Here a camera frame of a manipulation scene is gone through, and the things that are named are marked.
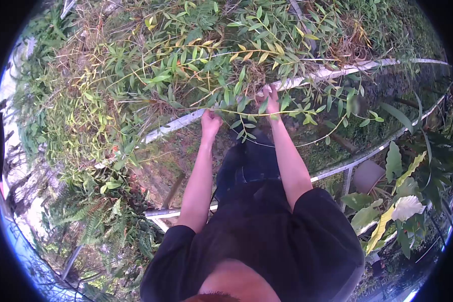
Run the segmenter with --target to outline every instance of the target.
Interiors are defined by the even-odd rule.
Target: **pot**
[[[354,172],[353,182],[359,193],[369,194],[377,182],[385,175],[385,169],[372,160],[365,160]]]

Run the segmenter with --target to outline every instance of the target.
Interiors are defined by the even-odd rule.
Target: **hand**
[[[263,102],[267,97],[269,98],[265,112],[270,113],[270,114],[279,112],[279,102],[278,102],[279,96],[277,94],[277,89],[275,88],[275,85],[274,84],[265,85],[262,88],[262,92],[263,92],[263,98],[261,98],[260,102]],[[276,120],[281,120],[279,114],[276,114],[275,116],[277,117]],[[274,120],[274,119],[272,119],[271,116],[269,116],[268,118],[269,118],[270,123],[272,122],[272,120]]]
[[[205,109],[205,112],[201,116],[201,141],[205,143],[211,143],[215,141],[215,136],[223,124],[223,119],[216,115],[210,109]]]

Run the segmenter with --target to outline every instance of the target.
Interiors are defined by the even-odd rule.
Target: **hair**
[[[229,293],[221,291],[197,294],[182,302],[240,302],[240,299],[232,297]]]

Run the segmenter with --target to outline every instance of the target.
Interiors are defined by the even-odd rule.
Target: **taro leaf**
[[[351,209],[360,211],[372,203],[372,197],[364,193],[351,193],[342,196],[341,201]]]
[[[416,168],[419,166],[419,164],[425,159],[425,156],[426,156],[426,151],[424,151],[423,154],[420,154],[415,157],[413,162],[409,165],[408,171],[406,171],[403,175],[401,175],[400,178],[398,178],[396,180],[396,187],[401,186],[403,184],[403,182],[406,180],[406,178],[411,176],[411,174],[416,170]]]
[[[419,228],[425,232],[426,231],[426,227],[425,227],[425,215],[423,214],[415,214],[414,215],[414,220],[416,221],[417,223],[417,226],[419,226]]]
[[[402,226],[402,222],[400,220],[396,221],[396,228],[397,228],[397,238],[396,240],[398,243],[401,245],[401,249],[403,250],[403,254],[406,256],[406,258],[410,258],[410,243],[408,239],[408,235],[404,232]]]
[[[423,200],[423,197],[421,196],[419,190],[418,182],[412,177],[407,177],[404,180],[403,184],[396,188],[396,196],[393,201],[396,202],[399,198],[410,195],[416,195],[420,201]]]
[[[371,223],[376,216],[379,214],[378,211],[373,209],[373,207],[367,207],[364,209],[361,209],[359,212],[354,215],[354,217],[351,220],[351,226],[356,231],[356,235],[359,234],[359,231],[367,226],[369,223]]]
[[[404,115],[403,112],[386,103],[381,102],[379,103],[379,106],[397,118],[411,132],[411,134],[413,134],[411,121]]]
[[[452,183],[446,176],[440,175],[440,176],[438,176],[437,178],[438,178],[438,180],[444,182],[444,183],[447,184],[448,186],[452,186],[452,185],[453,185],[453,183]]]
[[[414,235],[414,233],[410,233],[408,232],[408,238],[412,238],[411,239],[411,244],[409,246],[409,248],[412,248],[412,246],[414,245],[415,241],[416,241],[416,236]]]
[[[393,211],[394,204],[392,204],[391,207],[384,214],[381,215],[379,223],[374,232],[372,232],[371,239],[369,239],[368,241],[368,246],[366,247],[366,255],[369,254],[374,249],[376,243],[379,241],[379,239],[386,231],[386,224],[388,221],[391,220],[391,215],[393,214]]]
[[[396,202],[396,208],[391,217],[393,220],[406,221],[416,213],[422,214],[425,207],[415,195],[401,197]]]
[[[396,177],[400,177],[403,173],[403,167],[401,165],[399,147],[396,143],[391,141],[386,157],[386,178],[388,183],[393,181],[393,173]]]
[[[426,236],[426,232],[423,231],[421,228],[419,228],[414,234],[421,239],[424,239]]]

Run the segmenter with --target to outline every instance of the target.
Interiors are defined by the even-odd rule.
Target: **person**
[[[181,214],[144,273],[143,302],[344,301],[356,287],[364,271],[356,233],[329,193],[313,188],[275,87],[263,95],[274,144],[254,129],[257,143],[228,151],[208,223],[211,150],[222,119],[203,114]]]
[[[366,262],[368,262],[372,267],[372,276],[375,278],[382,278],[385,264],[381,257],[379,257],[378,253],[368,255],[366,257]]]

